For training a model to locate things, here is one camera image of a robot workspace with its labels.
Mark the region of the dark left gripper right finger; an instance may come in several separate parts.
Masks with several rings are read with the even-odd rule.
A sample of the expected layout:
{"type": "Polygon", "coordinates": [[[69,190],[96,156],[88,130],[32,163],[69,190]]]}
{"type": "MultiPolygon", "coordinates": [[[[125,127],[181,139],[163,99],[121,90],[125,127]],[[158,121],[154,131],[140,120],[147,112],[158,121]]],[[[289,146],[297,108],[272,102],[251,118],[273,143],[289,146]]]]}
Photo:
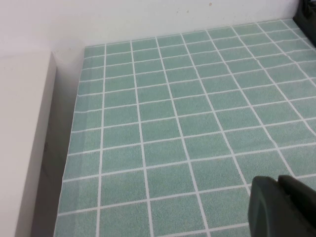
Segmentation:
{"type": "Polygon", "coordinates": [[[305,228],[301,237],[316,236],[316,192],[303,182],[289,176],[280,175],[278,184],[293,206],[293,212],[305,228]]]}

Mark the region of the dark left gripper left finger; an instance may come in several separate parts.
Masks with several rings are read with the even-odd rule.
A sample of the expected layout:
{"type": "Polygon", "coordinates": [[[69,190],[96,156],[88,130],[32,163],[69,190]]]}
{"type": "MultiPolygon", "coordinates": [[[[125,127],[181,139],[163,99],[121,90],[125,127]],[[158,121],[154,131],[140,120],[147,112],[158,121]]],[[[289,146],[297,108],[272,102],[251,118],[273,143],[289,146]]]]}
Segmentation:
{"type": "Polygon", "coordinates": [[[295,207],[278,182],[267,176],[252,180],[248,222],[252,237],[297,236],[295,207]]]}

